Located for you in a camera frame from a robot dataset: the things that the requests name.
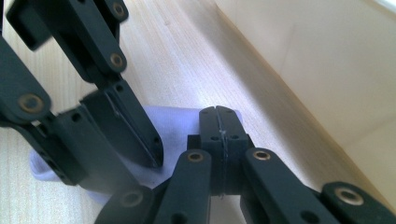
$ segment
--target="light wood grain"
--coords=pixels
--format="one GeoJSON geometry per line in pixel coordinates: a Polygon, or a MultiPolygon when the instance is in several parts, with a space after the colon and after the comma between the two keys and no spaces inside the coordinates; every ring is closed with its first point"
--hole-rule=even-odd
{"type": "MultiPolygon", "coordinates": [[[[123,76],[143,105],[238,109],[255,145],[272,149],[306,185],[320,189],[326,182],[343,180],[380,197],[220,16],[213,0],[125,3],[130,19],[121,26],[120,44],[128,59],[123,76]]],[[[7,22],[4,37],[51,96],[53,112],[76,105],[94,89],[81,80],[53,40],[31,52],[7,22]]],[[[11,130],[0,130],[0,138],[0,223],[94,222],[101,206],[83,189],[33,180],[30,147],[11,130]]],[[[211,219],[244,223],[237,198],[214,198],[211,219]]]]}

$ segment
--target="wooden surface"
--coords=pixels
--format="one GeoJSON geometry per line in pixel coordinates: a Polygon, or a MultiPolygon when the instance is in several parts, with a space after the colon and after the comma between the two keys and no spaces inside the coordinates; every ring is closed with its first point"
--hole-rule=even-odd
{"type": "MultiPolygon", "coordinates": [[[[272,149],[313,189],[330,181],[377,191],[322,131],[306,109],[240,35],[213,0],[125,1],[121,26],[128,59],[123,74],[143,105],[238,109],[257,147],[272,149]]],[[[5,21],[4,38],[52,98],[52,111],[71,108],[94,90],[51,40],[29,51],[5,21]]],[[[39,182],[28,165],[30,146],[0,130],[0,223],[93,223],[101,209],[83,189],[39,182]]],[[[212,223],[244,223],[237,197],[212,199],[212,223]]]]}

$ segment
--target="robotic hand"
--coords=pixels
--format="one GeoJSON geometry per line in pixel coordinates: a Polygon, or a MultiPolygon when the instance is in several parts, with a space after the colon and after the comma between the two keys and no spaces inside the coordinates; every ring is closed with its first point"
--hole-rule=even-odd
{"type": "Polygon", "coordinates": [[[16,0],[7,14],[30,49],[53,36],[81,77],[97,86],[74,109],[54,116],[50,97],[0,38],[0,126],[20,132],[67,185],[112,197],[96,223],[207,223],[211,195],[241,195],[247,223],[396,223],[347,183],[304,186],[272,151],[254,147],[235,112],[199,112],[199,134],[173,175],[150,189],[126,163],[158,169],[163,141],[120,73],[121,0],[16,0]]]}

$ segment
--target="metal rivet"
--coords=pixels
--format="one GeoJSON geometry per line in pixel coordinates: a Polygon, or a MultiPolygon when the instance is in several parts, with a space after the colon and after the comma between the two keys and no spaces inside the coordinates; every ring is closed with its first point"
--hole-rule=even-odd
{"type": "Polygon", "coordinates": [[[40,113],[44,108],[43,100],[32,93],[22,95],[18,100],[18,104],[23,111],[29,114],[40,113]]]}
{"type": "Polygon", "coordinates": [[[113,10],[119,17],[125,16],[125,11],[120,3],[113,3],[113,10]]]}
{"type": "Polygon", "coordinates": [[[131,190],[124,193],[120,198],[123,207],[135,207],[143,202],[143,194],[140,190],[131,190]]]}
{"type": "Polygon", "coordinates": [[[111,63],[116,66],[116,67],[122,67],[123,61],[122,58],[119,54],[117,53],[112,53],[110,56],[110,61],[111,63]]]}
{"type": "Polygon", "coordinates": [[[204,159],[204,156],[198,152],[192,152],[187,157],[189,158],[189,161],[193,162],[202,161],[204,159]]]}
{"type": "Polygon", "coordinates": [[[337,188],[335,189],[335,195],[344,203],[348,203],[351,205],[364,204],[363,198],[352,189],[337,188]]]}
{"type": "Polygon", "coordinates": [[[271,155],[264,151],[255,151],[253,153],[254,158],[260,161],[268,161],[271,159],[271,155]]]}

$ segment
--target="white wall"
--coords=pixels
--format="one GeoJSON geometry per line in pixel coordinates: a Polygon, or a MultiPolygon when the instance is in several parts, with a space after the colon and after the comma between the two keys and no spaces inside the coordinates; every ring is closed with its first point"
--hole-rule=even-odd
{"type": "Polygon", "coordinates": [[[396,15],[365,0],[216,0],[396,208],[396,15]]]}

